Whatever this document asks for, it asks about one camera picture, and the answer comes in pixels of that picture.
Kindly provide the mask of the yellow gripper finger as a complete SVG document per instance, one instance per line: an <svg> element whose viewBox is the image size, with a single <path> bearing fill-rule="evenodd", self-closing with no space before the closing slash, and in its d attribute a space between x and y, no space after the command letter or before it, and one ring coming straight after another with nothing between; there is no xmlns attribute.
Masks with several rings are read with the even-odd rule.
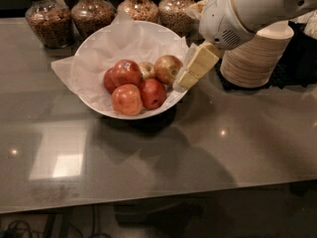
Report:
<svg viewBox="0 0 317 238"><path fill-rule="evenodd" d="M223 54L222 50L209 42L203 42L199 46L192 44L172 88L178 92L189 90L215 66Z"/></svg>
<svg viewBox="0 0 317 238"><path fill-rule="evenodd" d="M185 9L186 15L193 20L199 20L207 2L208 0L200 0L194 4L191 4Z"/></svg>

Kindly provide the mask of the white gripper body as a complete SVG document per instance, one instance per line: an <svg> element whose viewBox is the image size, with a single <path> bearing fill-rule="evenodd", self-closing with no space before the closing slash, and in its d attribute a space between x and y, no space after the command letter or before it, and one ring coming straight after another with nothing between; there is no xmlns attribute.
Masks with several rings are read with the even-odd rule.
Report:
<svg viewBox="0 0 317 238"><path fill-rule="evenodd" d="M208 0L199 21L199 33L220 50L233 50L255 36L239 19L234 0Z"/></svg>

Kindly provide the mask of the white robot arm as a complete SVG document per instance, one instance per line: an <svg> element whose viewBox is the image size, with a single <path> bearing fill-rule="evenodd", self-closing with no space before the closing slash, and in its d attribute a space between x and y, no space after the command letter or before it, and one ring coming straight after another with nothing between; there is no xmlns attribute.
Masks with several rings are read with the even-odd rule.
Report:
<svg viewBox="0 0 317 238"><path fill-rule="evenodd" d="M257 31L317 9L317 0L208 0L199 17L204 43L189 48L172 88L190 89L222 57L249 42Z"/></svg>

